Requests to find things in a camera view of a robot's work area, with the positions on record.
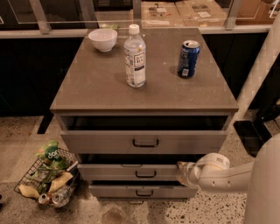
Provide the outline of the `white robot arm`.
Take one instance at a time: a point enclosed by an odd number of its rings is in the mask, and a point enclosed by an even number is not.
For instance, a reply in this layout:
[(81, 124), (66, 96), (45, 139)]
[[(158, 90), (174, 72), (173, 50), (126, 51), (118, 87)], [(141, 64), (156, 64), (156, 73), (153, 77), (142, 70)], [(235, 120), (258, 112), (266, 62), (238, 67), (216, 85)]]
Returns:
[(177, 180), (209, 193), (246, 193), (244, 224), (280, 224), (280, 134), (269, 139), (255, 160), (236, 167), (209, 153), (196, 162), (177, 162)]

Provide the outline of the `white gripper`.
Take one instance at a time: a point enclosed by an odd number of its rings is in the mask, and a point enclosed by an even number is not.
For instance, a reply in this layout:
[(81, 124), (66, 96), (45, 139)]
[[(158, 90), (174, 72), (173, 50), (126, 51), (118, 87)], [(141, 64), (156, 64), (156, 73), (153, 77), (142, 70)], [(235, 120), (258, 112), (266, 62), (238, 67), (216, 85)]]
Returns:
[(177, 162), (178, 169), (183, 172), (183, 178), (177, 177), (177, 181), (182, 186), (198, 187), (201, 169), (195, 163), (187, 163), (184, 161)]

